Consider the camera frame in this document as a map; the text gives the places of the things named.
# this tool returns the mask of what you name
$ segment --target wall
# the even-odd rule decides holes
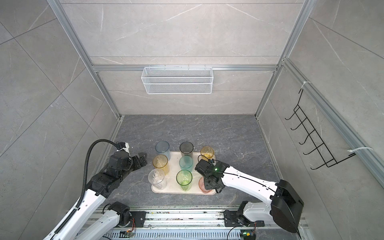
[[[382,1],[319,0],[290,56],[291,61],[343,118],[383,156]],[[293,114],[300,84],[283,70],[260,125],[284,179],[305,202],[303,215],[315,239],[382,239],[384,190],[354,156],[332,167],[323,161]],[[303,93],[300,106],[337,160],[350,147]],[[310,129],[308,122],[304,125]],[[319,145],[319,138],[314,141]],[[324,158],[330,160],[325,148]]]
[[[45,0],[2,1],[0,76],[0,239],[42,239],[116,119]]]
[[[117,65],[277,64],[303,1],[61,2],[93,63]],[[215,71],[209,95],[148,95],[139,72],[100,75],[122,114],[253,114],[272,73]]]

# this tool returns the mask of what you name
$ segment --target white zip tie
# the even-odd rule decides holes
[[[370,149],[370,150],[373,150],[373,148],[371,148],[371,147],[358,147],[358,148],[347,150],[347,151],[348,152],[354,152],[354,151],[357,151],[357,150],[360,150],[360,149]]]
[[[304,87],[304,84],[306,84],[306,83],[310,83],[310,82],[306,82],[306,81],[304,81],[304,82],[303,82],[303,85],[301,86],[301,88],[303,88],[303,87]]]

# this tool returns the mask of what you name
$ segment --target green glass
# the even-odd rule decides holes
[[[181,167],[181,170],[192,170],[192,165],[193,165],[193,159],[190,156],[183,156],[179,160],[179,165]]]
[[[181,189],[188,191],[191,188],[192,173],[188,170],[181,170],[176,175],[176,181]]]

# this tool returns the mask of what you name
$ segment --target gray marble countertop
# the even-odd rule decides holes
[[[195,151],[203,146],[215,150],[217,160],[257,178],[279,181],[262,133],[253,115],[126,115],[116,141],[128,142],[130,152],[148,153],[148,165],[130,173],[105,203],[128,206],[240,205],[260,202],[240,190],[225,187],[215,195],[157,194],[152,192],[148,173],[154,169],[155,145],[167,141],[171,151],[179,151],[184,141]]]

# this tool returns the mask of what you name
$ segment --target black wire rack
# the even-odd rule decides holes
[[[305,112],[304,112],[304,111],[302,110],[302,108],[299,106],[301,96],[303,95],[303,89],[300,89],[299,94],[300,94],[299,101],[297,102],[297,105],[296,105],[295,108],[293,109],[293,114],[292,114],[292,116],[291,116],[290,118],[288,118],[288,119],[286,118],[285,120],[290,120],[294,115],[296,115],[296,117],[300,120],[300,124],[299,124],[296,128],[294,128],[294,129],[291,128],[291,130],[296,130],[297,128],[299,128],[299,127],[302,125],[302,126],[304,127],[305,131],[307,132],[307,137],[305,138],[304,142],[303,142],[303,143],[299,142],[299,144],[300,144],[300,145],[303,145],[303,144],[307,141],[307,139],[310,138],[311,141],[312,141],[312,143],[313,143],[313,145],[315,146],[315,149],[313,149],[313,150],[310,151],[309,153],[303,153],[304,155],[308,155],[308,154],[314,152],[315,150],[317,150],[317,152],[320,154],[320,157],[321,157],[321,159],[323,160],[324,163],[323,163],[322,165],[316,167],[316,168],[311,168],[311,169],[312,169],[312,170],[316,170],[316,169],[318,169],[318,168],[320,168],[320,167],[322,167],[322,166],[324,166],[324,165],[327,166],[327,167],[332,167],[332,166],[334,166],[334,165],[336,165],[336,164],[341,163],[341,162],[344,161],[344,160],[347,160],[347,159],[350,158],[350,157],[355,156],[356,154],[355,154],[355,153],[352,153],[352,154],[348,155],[348,157],[344,158],[343,160],[337,161],[337,160],[335,159],[335,157],[332,155],[331,151],[329,150],[328,146],[325,144],[325,142],[324,142],[323,139],[321,138],[320,134],[317,132],[316,128],[313,126],[313,124],[311,123],[311,121],[309,120],[309,118],[307,117],[307,115],[305,114]],[[299,117],[299,115],[297,114],[297,111],[299,111],[299,110],[300,110],[300,111],[302,112],[302,114],[305,116],[305,118],[304,118],[303,120],[301,120],[300,117]],[[305,122],[305,121],[308,121],[308,122],[310,123],[310,125],[312,126],[313,130],[312,130],[311,132],[309,132],[308,129],[305,127],[305,125],[304,125],[304,122]],[[316,146],[316,143],[314,142],[314,140],[313,140],[311,134],[317,134],[317,136],[318,136],[319,139],[321,140],[321,141],[320,141],[320,145]],[[321,147],[321,146],[325,146],[325,148],[327,149],[327,151],[328,151],[329,154],[331,155],[331,160],[329,160],[329,161],[325,161],[323,155],[322,155],[321,152],[319,151],[319,147]]]

